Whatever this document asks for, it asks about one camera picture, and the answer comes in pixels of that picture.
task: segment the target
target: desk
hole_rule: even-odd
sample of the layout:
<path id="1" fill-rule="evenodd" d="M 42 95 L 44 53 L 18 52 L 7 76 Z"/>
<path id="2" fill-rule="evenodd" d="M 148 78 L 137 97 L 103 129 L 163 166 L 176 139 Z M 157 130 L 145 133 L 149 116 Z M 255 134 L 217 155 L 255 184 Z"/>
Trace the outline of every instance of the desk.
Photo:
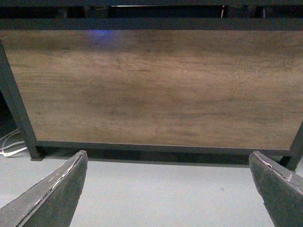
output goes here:
<path id="1" fill-rule="evenodd" d="M 14 94 L 8 104 L 23 119 L 32 159 L 40 158 L 36 147 L 260 150 L 293 157 L 285 165 L 295 168 L 302 156 L 303 32 L 300 23 L 295 31 L 287 25 L 301 19 L 281 19 L 280 29 L 270 19 L 174 18 L 161 30 L 154 27 L 162 18 L 140 18 L 153 23 L 131 28 L 128 18 L 119 20 L 52 20 L 50 27 L 51 20 L 40 20 L 38 30 L 48 31 L 26 31 L 35 20 L 10 24 L 23 31 L 3 25 L 4 96 Z M 191 20 L 198 23 L 184 30 Z M 211 24 L 222 27 L 204 30 Z M 245 24 L 251 30 L 241 31 Z"/>

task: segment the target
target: gray floor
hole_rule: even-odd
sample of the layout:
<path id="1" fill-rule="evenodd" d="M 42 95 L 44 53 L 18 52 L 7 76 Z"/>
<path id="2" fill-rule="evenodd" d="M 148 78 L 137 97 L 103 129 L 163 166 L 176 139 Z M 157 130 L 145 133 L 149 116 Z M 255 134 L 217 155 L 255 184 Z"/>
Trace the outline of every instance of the gray floor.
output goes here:
<path id="1" fill-rule="evenodd" d="M 64 159 L 0 157 L 0 206 Z M 303 175 L 301 162 L 297 173 Z M 248 166 L 89 161 L 72 227 L 273 227 Z"/>

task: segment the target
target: wood grain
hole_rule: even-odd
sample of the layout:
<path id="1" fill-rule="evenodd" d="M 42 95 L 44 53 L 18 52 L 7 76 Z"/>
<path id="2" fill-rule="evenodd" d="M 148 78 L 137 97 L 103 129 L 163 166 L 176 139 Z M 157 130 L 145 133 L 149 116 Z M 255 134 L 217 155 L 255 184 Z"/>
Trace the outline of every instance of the wood grain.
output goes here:
<path id="1" fill-rule="evenodd" d="M 303 32 L 5 31 L 38 140 L 289 149 Z"/>

